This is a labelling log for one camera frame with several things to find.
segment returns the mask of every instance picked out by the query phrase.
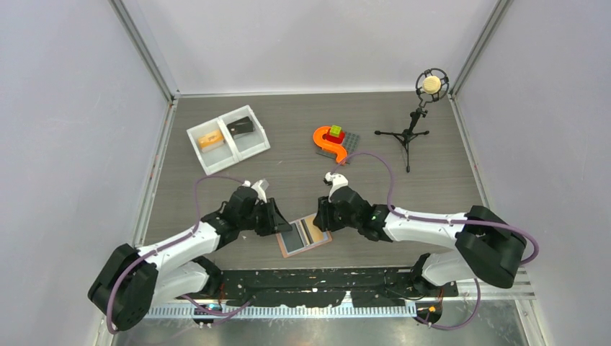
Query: microphone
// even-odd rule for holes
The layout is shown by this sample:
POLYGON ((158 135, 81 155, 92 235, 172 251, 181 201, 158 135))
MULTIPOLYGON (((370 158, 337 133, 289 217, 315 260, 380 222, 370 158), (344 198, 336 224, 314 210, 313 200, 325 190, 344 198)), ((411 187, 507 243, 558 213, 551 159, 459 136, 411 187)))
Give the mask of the microphone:
POLYGON ((419 107, 437 102, 444 98, 450 88, 450 79, 440 68, 429 68, 416 80, 416 96, 420 99, 419 107))

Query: white wall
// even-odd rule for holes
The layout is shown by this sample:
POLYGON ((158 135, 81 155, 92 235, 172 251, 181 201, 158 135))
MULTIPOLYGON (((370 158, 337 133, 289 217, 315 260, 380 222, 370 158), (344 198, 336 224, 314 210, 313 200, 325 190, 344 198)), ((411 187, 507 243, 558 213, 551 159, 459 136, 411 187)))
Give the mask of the white wall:
POLYGON ((611 339, 609 13, 514 1, 458 95, 493 206, 541 244, 528 272, 553 345, 611 339))
POLYGON ((495 3, 126 0, 182 94, 414 89, 430 67, 455 78, 495 3))
POLYGON ((166 102, 105 0, 0 5, 0 344, 90 345, 166 102))

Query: white plastic tray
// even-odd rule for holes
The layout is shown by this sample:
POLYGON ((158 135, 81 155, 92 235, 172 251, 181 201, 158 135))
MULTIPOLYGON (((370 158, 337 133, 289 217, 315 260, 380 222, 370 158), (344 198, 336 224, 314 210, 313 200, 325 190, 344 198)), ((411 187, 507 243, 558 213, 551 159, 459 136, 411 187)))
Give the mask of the white plastic tray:
POLYGON ((187 135, 193 145, 195 155, 197 155, 197 159, 200 160, 202 168, 207 175, 219 172, 269 149, 269 141, 267 140, 265 129, 263 129, 263 126, 261 126, 261 123, 259 123, 259 120, 257 120, 257 117, 248 105, 190 128, 187 130, 187 135), (240 135, 238 138, 232 138, 229 129, 227 129, 227 124, 243 117, 251 118, 254 132, 240 135), (197 145, 197 139, 214 130, 221 131, 225 138, 224 143, 211 150, 201 150, 197 145))

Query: gray table surface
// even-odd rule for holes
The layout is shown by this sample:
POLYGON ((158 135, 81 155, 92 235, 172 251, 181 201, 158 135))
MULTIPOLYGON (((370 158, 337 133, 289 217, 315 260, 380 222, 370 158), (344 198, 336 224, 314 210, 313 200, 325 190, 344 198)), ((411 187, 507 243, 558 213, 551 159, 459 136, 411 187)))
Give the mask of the gray table surface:
MULTIPOLYGON (((322 179, 335 162, 315 154, 312 140, 314 130, 322 125, 340 125, 358 133, 360 150, 380 154, 391 164, 396 176, 394 205, 415 211, 457 213, 481 203, 447 99, 427 106, 429 115, 416 129, 431 133, 410 145, 411 173, 407 174, 398 141, 376 136, 373 131, 401 132, 408 127, 409 113, 418 105, 413 92, 181 98, 148 225, 147 244, 188 229, 195 221, 192 186, 204 171, 186 129, 244 105, 254 110, 271 149, 219 174, 251 181, 267 178, 268 196, 276 199, 289 221, 315 213, 317 198, 329 193, 322 179)), ((381 163, 361 156, 339 172, 370 203, 385 202, 389 177, 381 163)), ((199 190, 202 214, 216 210, 235 188, 235 182, 224 179, 204 182, 199 190)), ((332 236, 329 244, 285 259, 275 236, 259 237, 245 231, 208 257, 223 269, 369 267, 412 265, 420 254, 441 250, 407 241, 375 243, 352 229, 332 236)))

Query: tripod stand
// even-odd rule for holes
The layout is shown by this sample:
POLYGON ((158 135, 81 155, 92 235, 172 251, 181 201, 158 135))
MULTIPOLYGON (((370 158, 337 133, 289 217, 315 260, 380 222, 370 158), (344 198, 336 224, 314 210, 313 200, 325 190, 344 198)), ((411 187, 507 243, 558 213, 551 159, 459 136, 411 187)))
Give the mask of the tripod stand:
POLYGON ((378 131, 378 130, 374 132, 376 135, 393 136, 394 138, 397 139, 397 141, 399 141, 399 143, 401 143, 401 146, 403 146, 403 149, 405 149, 405 152, 407 154, 407 167, 405 168, 405 170, 408 173, 409 173, 409 142, 413 141, 416 137, 420 135, 425 136, 429 134, 428 130, 424 132, 414 133, 414 128, 416 127, 418 120, 420 119, 421 116, 426 117, 428 112, 429 112, 428 110, 424 110, 422 107, 418 107, 416 111, 409 113, 409 116, 411 117, 409 128, 406 128, 401 133, 383 132, 383 131, 378 131))

